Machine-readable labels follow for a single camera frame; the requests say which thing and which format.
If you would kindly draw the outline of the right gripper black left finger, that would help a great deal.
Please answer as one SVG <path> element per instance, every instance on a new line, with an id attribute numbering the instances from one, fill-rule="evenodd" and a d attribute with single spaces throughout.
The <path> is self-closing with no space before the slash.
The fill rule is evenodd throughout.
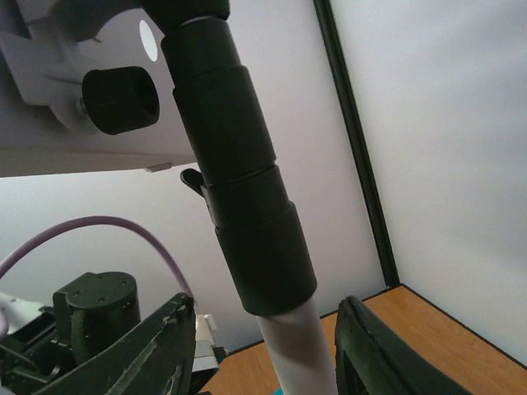
<path id="1" fill-rule="evenodd" d="M 97 356 L 33 394 L 194 394 L 194 299 L 180 292 Z"/>

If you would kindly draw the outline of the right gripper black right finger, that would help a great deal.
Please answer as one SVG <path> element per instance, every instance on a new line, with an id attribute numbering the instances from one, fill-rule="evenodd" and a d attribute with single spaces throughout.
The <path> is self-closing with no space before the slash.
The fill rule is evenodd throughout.
<path id="1" fill-rule="evenodd" d="M 421 357 L 355 296 L 338 307 L 336 380 L 340 394 L 467 394 Z"/>

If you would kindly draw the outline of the white tripod music stand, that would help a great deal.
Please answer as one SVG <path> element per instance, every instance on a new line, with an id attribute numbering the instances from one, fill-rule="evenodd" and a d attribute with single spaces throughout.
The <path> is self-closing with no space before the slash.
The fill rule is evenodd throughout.
<path id="1" fill-rule="evenodd" d="M 2 2 L 1 174 L 185 166 L 282 391 L 335 394 L 305 237 L 229 15 L 226 1 Z"/>

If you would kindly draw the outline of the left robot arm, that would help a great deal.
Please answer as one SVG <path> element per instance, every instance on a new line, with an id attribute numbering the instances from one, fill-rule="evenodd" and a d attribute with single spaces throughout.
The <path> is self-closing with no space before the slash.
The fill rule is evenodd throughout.
<path id="1" fill-rule="evenodd" d="M 141 321 L 137 282 L 125 272 L 86 272 L 53 304 L 1 341 L 1 385 L 33 394 L 116 343 Z"/>

